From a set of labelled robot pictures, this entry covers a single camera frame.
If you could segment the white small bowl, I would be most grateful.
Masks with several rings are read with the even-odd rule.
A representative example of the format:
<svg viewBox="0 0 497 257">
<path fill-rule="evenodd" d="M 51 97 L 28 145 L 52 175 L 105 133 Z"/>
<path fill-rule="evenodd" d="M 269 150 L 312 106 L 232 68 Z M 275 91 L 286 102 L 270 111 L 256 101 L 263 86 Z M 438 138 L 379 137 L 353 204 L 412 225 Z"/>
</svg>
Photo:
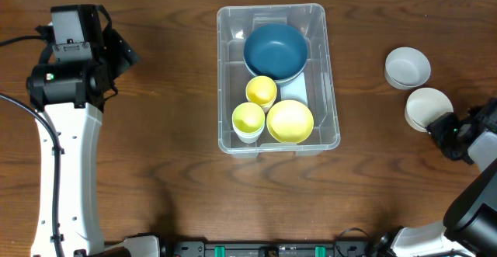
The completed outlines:
<svg viewBox="0 0 497 257">
<path fill-rule="evenodd" d="M 408 97 L 405 119 L 413 129 L 425 133 L 433 121 L 453 111 L 451 101 L 443 92 L 433 88 L 421 88 Z"/>
</svg>

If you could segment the grey small bowl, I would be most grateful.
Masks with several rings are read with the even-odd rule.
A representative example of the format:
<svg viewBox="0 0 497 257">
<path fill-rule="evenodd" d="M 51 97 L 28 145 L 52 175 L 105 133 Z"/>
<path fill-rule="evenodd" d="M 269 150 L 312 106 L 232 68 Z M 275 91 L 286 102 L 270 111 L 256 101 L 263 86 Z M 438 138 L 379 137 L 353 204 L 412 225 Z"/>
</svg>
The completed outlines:
<svg viewBox="0 0 497 257">
<path fill-rule="evenodd" d="M 384 76 L 396 89 L 419 87 L 429 80 L 431 65 L 428 58 L 412 47 L 399 47 L 385 59 Z"/>
</svg>

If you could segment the yellow cup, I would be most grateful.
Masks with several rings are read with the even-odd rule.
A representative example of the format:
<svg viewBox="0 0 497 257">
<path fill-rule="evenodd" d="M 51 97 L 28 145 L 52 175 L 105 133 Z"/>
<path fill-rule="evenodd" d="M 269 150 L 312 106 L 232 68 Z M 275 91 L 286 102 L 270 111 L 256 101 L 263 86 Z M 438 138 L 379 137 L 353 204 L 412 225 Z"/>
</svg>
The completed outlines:
<svg viewBox="0 0 497 257">
<path fill-rule="evenodd" d="M 265 118 L 263 109 L 253 102 L 244 102 L 238 105 L 232 113 L 234 128 L 245 134 L 252 134 L 263 128 Z"/>
<path fill-rule="evenodd" d="M 256 76 L 246 85 L 245 95 L 248 101 L 264 106 L 276 100 L 277 86 L 274 80 L 267 76 Z"/>
</svg>

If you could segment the white plastic cup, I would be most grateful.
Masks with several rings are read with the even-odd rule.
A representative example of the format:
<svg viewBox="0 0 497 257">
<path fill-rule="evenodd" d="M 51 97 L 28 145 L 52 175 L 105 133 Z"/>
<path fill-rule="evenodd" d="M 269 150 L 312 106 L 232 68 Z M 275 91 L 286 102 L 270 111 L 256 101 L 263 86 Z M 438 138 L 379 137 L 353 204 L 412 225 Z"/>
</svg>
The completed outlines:
<svg viewBox="0 0 497 257">
<path fill-rule="evenodd" d="M 238 136 L 238 135 L 237 136 L 238 136 L 238 138 L 240 139 L 241 142 L 243 142 L 245 144 L 252 144 L 252 143 L 255 143 L 259 139 L 260 135 L 259 136 L 255 136 L 255 137 L 250 137 L 250 138 L 243 137 L 243 136 Z"/>
</svg>

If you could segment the pink plastic cup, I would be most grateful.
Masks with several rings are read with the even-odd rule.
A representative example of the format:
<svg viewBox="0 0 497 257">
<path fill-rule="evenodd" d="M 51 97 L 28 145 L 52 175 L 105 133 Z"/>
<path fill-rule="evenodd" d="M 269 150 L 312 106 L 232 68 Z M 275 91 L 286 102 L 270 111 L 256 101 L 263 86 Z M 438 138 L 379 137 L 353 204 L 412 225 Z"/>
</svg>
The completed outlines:
<svg viewBox="0 0 497 257">
<path fill-rule="evenodd" d="M 268 103 L 265 103 L 265 104 L 262 104 L 261 108 L 262 108 L 263 112 L 268 113 L 269 110 L 271 109 L 271 107 L 273 106 L 274 102 L 275 102 L 275 100 L 268 102 Z"/>
</svg>

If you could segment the dark blue bowl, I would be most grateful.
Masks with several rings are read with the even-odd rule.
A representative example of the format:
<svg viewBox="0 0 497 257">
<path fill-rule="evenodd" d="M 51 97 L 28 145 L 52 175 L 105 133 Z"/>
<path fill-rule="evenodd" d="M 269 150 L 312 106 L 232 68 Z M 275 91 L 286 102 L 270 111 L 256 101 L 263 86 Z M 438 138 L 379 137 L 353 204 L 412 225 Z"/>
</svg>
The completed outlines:
<svg viewBox="0 0 497 257">
<path fill-rule="evenodd" d="M 270 23 L 255 29 L 245 41 L 244 61 L 261 63 L 307 63 L 308 46 L 294 27 Z"/>
<path fill-rule="evenodd" d="M 291 78 L 286 78 L 286 79 L 282 79 L 282 80 L 275 80 L 275 83 L 278 85 L 278 86 L 284 86 L 284 85 L 288 85 L 288 84 L 291 84 L 295 81 L 297 81 L 298 79 L 300 79 L 304 74 L 303 73 L 300 73 L 300 74 L 297 74 Z"/>
</svg>

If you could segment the yellow small bowl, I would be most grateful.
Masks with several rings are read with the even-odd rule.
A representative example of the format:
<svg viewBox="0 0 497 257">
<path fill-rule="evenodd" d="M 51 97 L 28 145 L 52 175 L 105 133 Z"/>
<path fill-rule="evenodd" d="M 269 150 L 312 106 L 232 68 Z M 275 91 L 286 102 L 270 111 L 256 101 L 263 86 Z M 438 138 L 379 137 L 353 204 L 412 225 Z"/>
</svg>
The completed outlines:
<svg viewBox="0 0 497 257">
<path fill-rule="evenodd" d="M 275 140 L 298 144 L 311 135 L 314 129 L 314 117 L 302 102 L 283 100 L 269 110 L 266 126 Z"/>
</svg>

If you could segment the light blue cup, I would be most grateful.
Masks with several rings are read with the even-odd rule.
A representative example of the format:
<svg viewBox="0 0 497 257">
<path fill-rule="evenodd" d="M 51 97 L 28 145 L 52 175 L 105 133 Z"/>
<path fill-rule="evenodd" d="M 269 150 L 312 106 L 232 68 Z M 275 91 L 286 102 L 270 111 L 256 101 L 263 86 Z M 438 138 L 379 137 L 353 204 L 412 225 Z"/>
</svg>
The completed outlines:
<svg viewBox="0 0 497 257">
<path fill-rule="evenodd" d="M 234 131 L 235 133 L 238 135 L 238 136 L 243 136 L 243 137 L 255 137 L 255 136 L 259 136 L 264 130 L 264 127 L 260 127 L 258 130 L 254 131 L 254 132 L 244 132 L 242 130 L 239 130 L 237 127 L 234 127 Z"/>
</svg>

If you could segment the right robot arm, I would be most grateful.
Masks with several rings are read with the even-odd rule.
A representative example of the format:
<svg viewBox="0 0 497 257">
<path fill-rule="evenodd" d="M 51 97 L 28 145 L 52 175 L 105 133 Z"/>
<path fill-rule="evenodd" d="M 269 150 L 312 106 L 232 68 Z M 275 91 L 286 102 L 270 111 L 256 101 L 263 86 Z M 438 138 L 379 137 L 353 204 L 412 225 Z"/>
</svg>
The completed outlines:
<svg viewBox="0 0 497 257">
<path fill-rule="evenodd" d="M 428 133 L 450 160 L 476 164 L 480 175 L 452 202 L 441 222 L 402 227 L 381 239 L 379 256 L 496 255 L 496 101 L 459 119 L 444 113 Z"/>
</svg>

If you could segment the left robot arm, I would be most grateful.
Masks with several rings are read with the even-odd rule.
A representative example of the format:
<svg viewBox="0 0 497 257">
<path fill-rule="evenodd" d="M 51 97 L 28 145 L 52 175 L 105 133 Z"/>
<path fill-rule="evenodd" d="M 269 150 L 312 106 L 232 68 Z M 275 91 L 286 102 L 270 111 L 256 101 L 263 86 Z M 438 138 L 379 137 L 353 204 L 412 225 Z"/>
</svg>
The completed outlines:
<svg viewBox="0 0 497 257">
<path fill-rule="evenodd" d="M 47 47 L 26 80 L 40 136 L 40 210 L 32 256 L 159 256 L 153 234 L 106 245 L 96 200 L 96 151 L 106 92 L 138 55 L 100 17 L 102 5 L 64 5 L 38 31 Z"/>
</svg>

